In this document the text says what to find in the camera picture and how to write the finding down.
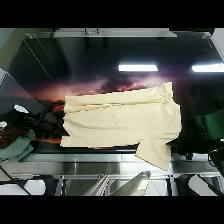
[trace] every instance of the cable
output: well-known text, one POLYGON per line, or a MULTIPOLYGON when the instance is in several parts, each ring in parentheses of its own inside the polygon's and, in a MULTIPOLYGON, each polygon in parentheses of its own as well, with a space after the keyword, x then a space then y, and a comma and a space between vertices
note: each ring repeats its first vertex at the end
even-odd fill
POLYGON ((162 196, 162 195, 159 193, 159 190, 158 190, 158 188, 156 187, 156 185, 155 185, 152 181, 150 181, 150 182, 151 182, 151 183, 153 184, 153 186, 156 188, 156 190, 157 190, 159 196, 162 196))
POLYGON ((10 174, 8 174, 6 172, 6 170, 1 165, 0 165, 0 169, 10 180, 12 180, 15 184, 17 184, 20 188, 22 188, 28 195, 32 195, 32 194, 30 194, 29 191, 26 190, 25 187, 23 187, 19 182, 17 182, 10 174))

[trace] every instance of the folded shirt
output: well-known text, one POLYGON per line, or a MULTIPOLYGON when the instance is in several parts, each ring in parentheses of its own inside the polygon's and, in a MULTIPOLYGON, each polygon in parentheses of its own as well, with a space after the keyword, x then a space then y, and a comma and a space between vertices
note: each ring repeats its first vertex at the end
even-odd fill
POLYGON ((63 147, 112 147, 138 144, 136 155, 167 170, 166 145, 181 131, 180 106, 172 83, 99 95, 66 96, 63 147))

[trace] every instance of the gray cloth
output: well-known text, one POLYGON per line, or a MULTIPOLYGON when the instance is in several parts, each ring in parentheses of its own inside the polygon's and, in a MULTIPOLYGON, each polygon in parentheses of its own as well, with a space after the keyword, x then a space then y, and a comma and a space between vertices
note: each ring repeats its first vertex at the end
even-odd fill
POLYGON ((35 133, 33 130, 29 130, 25 136, 18 137, 7 148, 0 150, 0 160, 11 159, 12 161, 20 161, 33 150, 33 147, 30 145, 30 142, 33 140, 35 140, 35 133))

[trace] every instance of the green cloth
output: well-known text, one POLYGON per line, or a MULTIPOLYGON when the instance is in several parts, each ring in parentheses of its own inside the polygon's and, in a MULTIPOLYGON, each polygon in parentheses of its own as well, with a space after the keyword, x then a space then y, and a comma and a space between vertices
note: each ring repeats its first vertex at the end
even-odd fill
POLYGON ((20 161, 33 150, 33 147, 30 145, 30 142, 33 140, 35 140, 35 133, 30 129, 25 136, 19 136, 7 148, 0 150, 0 160, 11 159, 12 161, 20 161))
POLYGON ((196 116, 195 120, 201 130, 207 132, 209 140, 224 138, 224 110, 205 116, 196 116))

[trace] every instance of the cream t-shirt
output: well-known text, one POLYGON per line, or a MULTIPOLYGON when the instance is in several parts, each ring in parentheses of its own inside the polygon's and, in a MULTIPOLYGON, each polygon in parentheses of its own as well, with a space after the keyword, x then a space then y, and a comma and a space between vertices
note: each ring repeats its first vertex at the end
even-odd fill
POLYGON ((63 147, 112 147, 139 143, 136 156, 167 170, 166 143, 181 131, 172 83, 98 95, 66 96, 63 147))

